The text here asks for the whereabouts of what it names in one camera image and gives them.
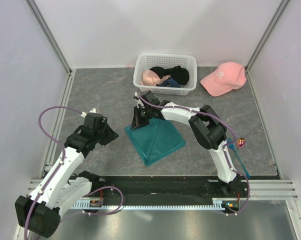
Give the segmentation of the teal satin napkin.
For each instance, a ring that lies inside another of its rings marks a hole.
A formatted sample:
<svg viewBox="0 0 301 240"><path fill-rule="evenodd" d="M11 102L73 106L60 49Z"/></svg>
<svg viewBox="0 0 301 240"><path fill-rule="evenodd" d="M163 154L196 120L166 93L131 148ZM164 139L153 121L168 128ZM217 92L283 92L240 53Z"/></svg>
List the teal satin napkin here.
<svg viewBox="0 0 301 240"><path fill-rule="evenodd" d="M147 126L138 129L127 126L124 130L146 166L152 165L186 145L180 132L168 120L152 118Z"/></svg>

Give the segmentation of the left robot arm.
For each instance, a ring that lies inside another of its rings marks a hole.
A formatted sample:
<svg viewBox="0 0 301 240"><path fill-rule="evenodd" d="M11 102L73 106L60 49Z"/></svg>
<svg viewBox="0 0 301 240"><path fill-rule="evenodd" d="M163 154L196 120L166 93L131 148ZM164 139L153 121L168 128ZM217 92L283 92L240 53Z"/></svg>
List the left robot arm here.
<svg viewBox="0 0 301 240"><path fill-rule="evenodd" d="M105 146L117 138L105 116L96 112L85 116L83 124L66 139L58 160L41 183L28 196L21 195L15 201L17 221L25 232L51 237L75 202L99 194L100 178L94 173L83 171L71 184L68 180L97 144Z"/></svg>

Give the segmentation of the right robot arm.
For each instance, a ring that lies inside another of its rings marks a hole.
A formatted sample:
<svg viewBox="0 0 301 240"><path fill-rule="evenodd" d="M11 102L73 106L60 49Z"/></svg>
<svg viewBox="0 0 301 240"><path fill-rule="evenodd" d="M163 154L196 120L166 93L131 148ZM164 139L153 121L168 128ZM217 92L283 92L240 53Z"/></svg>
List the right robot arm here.
<svg viewBox="0 0 301 240"><path fill-rule="evenodd" d="M186 107L174 102L160 101L151 91L134 93L137 105L133 109L131 129L143 128L150 124L150 119L175 121L190 126L199 145L208 150L217 170L220 193L231 197L238 190L241 177L228 151L226 132L223 122L209 105Z"/></svg>

